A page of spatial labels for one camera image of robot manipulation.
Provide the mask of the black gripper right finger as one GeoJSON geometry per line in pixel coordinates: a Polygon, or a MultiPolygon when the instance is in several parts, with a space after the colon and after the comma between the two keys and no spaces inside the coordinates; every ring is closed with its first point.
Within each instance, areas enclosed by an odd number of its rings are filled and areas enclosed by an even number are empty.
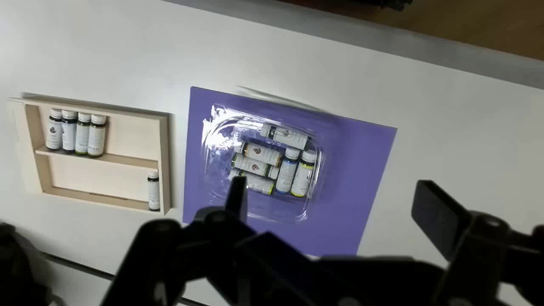
{"type": "Polygon", "coordinates": [[[416,182],[411,217],[445,260],[470,223],[470,214],[433,180],[416,182]]]}

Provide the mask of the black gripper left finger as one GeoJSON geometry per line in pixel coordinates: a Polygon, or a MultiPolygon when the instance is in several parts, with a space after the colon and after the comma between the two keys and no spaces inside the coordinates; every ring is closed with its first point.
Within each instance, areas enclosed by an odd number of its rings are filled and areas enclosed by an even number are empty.
{"type": "Polygon", "coordinates": [[[237,221],[246,219],[246,178],[234,177],[229,185],[226,211],[237,221]]]}

